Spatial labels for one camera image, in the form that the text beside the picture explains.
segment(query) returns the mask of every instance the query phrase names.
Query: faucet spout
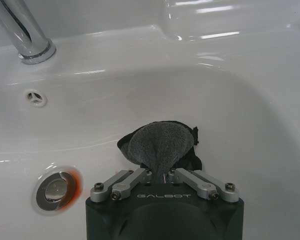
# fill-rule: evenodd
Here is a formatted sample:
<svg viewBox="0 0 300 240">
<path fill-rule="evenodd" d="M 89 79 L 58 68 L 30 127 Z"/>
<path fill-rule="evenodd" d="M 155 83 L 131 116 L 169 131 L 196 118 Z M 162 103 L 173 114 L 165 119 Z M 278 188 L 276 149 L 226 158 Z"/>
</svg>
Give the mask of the faucet spout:
<svg viewBox="0 0 300 240">
<path fill-rule="evenodd" d="M 25 64 L 38 64 L 56 51 L 24 0 L 0 0 L 0 25 L 5 29 Z"/>
</svg>

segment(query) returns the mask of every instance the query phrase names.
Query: white sink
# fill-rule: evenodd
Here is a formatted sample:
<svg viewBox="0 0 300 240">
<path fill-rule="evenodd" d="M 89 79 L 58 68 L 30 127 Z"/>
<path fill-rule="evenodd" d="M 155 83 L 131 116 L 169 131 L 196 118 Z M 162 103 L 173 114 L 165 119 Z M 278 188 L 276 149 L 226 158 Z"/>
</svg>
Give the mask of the white sink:
<svg viewBox="0 0 300 240">
<path fill-rule="evenodd" d="M 245 202 L 243 239 L 300 238 L 300 28 L 288 20 L 202 33 L 188 20 L 177 32 L 179 19 L 61 38 L 38 65 L 0 47 L 0 240 L 84 240 L 90 188 L 137 168 L 117 141 L 164 120 L 198 126 L 204 169 Z M 34 107 L 28 90 L 46 105 Z M 79 171 L 82 192 L 45 215 L 33 193 L 55 166 Z"/>
</svg>

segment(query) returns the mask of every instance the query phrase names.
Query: silver bracket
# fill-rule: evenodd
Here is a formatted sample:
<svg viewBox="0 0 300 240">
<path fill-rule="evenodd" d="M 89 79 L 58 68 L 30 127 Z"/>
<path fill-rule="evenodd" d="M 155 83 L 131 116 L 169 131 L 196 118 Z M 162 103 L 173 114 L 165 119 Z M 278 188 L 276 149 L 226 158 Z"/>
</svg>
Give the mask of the silver bracket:
<svg viewBox="0 0 300 240">
<path fill-rule="evenodd" d="M 138 168 L 122 182 L 118 182 L 112 187 L 111 199 L 122 200 L 130 197 L 131 190 L 138 183 L 146 183 L 151 180 L 152 173 L 144 168 Z"/>
<path fill-rule="evenodd" d="M 173 182 L 189 185 L 200 198 L 206 200 L 217 200 L 219 197 L 215 185 L 201 180 L 183 168 L 177 168 L 174 171 Z"/>
<path fill-rule="evenodd" d="M 111 193 L 111 189 L 112 189 L 113 185 L 123 181 L 130 174 L 131 174 L 130 171 L 121 170 L 116 175 L 112 176 L 107 181 L 105 181 L 104 183 L 97 183 L 97 184 L 100 184 L 102 187 L 101 188 L 97 188 L 97 187 L 91 188 L 91 190 L 90 190 L 91 201 L 95 202 L 95 203 L 100 203 L 100 202 L 107 200 L 107 198 L 109 197 L 109 195 Z"/>
<path fill-rule="evenodd" d="M 201 170 L 195 170 L 192 172 L 197 178 L 214 184 L 217 188 L 220 197 L 229 203 L 236 203 L 239 201 L 239 191 L 236 189 L 233 183 L 223 183 L 222 181 L 206 174 Z"/>
</svg>

